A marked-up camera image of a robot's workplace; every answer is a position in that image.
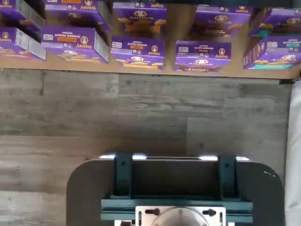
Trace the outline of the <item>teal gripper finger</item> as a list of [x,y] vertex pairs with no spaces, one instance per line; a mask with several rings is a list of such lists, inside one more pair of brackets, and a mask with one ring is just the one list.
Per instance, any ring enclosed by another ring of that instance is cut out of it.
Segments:
[[116,154],[114,159],[114,170],[113,196],[118,199],[129,199],[132,194],[132,154]]
[[235,155],[218,156],[219,193],[222,200],[236,199],[237,159]]

